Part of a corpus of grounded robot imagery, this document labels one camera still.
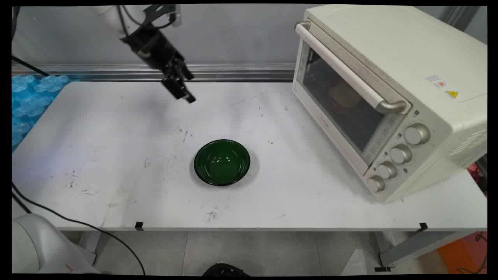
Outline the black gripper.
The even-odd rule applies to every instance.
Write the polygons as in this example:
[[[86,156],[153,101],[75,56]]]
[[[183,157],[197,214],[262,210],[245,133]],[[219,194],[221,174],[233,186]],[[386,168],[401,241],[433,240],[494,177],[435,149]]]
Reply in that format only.
[[[183,55],[160,30],[141,28],[120,41],[127,44],[151,69],[164,74],[161,83],[177,100],[196,101],[183,81],[183,78],[192,80],[194,75],[185,64]]]

